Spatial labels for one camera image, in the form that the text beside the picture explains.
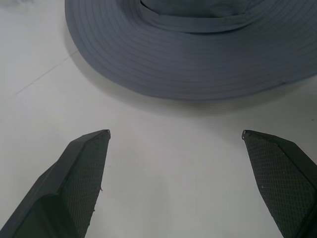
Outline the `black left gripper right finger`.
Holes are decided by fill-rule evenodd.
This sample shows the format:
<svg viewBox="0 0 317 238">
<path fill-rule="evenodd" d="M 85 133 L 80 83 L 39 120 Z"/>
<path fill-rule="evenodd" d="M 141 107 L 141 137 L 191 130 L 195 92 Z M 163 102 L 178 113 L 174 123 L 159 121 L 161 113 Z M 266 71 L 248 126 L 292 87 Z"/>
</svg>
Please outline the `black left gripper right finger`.
<svg viewBox="0 0 317 238">
<path fill-rule="evenodd" d="M 294 142 L 244 130 L 258 190 L 284 238 L 317 238 L 317 164 Z"/>
</svg>

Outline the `grey wide-brim bucket hat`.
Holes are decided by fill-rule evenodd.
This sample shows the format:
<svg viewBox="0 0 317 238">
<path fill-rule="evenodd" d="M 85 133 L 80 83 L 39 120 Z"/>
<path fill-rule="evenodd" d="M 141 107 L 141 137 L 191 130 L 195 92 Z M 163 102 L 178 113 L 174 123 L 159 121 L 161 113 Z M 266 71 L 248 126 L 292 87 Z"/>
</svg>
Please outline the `grey wide-brim bucket hat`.
<svg viewBox="0 0 317 238">
<path fill-rule="evenodd" d="M 317 0 L 64 0 L 104 78 L 157 98 L 249 96 L 317 76 Z"/>
</svg>

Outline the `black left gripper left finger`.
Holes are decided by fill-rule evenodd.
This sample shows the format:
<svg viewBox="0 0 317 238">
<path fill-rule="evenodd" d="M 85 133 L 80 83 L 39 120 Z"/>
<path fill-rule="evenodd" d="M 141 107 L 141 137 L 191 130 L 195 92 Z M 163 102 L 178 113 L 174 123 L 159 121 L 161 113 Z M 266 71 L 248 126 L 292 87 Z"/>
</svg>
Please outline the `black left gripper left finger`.
<svg viewBox="0 0 317 238">
<path fill-rule="evenodd" d="M 0 230 L 0 238 L 85 238 L 102 189 L 110 130 L 71 141 Z"/>
</svg>

